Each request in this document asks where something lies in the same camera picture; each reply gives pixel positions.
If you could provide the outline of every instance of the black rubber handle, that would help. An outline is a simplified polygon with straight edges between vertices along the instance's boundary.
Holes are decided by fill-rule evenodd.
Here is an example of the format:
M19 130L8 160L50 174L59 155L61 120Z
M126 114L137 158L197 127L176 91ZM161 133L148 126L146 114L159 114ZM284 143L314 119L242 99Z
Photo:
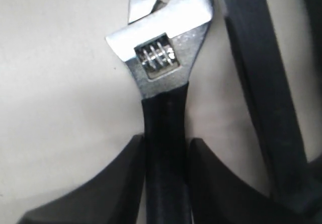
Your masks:
M190 224L186 185L188 84L142 100L147 147L147 224Z

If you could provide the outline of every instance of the wrench head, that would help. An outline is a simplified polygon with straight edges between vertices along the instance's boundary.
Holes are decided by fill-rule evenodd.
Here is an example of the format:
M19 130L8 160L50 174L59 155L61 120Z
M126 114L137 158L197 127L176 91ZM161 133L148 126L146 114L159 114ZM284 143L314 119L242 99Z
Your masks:
M213 0L130 0L129 25L107 42L130 69L143 98L183 86L213 17Z

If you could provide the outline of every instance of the chrome metal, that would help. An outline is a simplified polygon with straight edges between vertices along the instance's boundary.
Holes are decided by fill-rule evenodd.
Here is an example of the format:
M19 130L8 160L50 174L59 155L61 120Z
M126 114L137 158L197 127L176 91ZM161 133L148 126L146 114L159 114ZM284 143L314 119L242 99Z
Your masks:
M170 0L152 13L157 1L130 0L129 25L106 38L127 64L143 98L188 82L213 16L212 0ZM167 38L169 46L158 41L162 37Z

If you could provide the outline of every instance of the silver wrench head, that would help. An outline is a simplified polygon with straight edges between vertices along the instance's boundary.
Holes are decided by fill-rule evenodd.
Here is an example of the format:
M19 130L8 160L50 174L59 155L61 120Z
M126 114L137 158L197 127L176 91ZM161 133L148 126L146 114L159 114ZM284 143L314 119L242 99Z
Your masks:
M130 0L129 25L107 42L130 69L143 98L183 86L213 17L213 0Z

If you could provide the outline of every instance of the black tool holder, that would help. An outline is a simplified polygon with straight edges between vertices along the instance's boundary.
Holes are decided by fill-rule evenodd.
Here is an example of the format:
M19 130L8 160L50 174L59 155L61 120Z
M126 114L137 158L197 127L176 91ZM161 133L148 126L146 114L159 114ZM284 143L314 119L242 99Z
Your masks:
M236 66L272 180L275 201L234 175L201 139L187 145L188 85L142 101L145 133L70 194L19 224L134 224L144 177L147 223L314 223L301 212L316 181L306 158L266 0L225 0Z

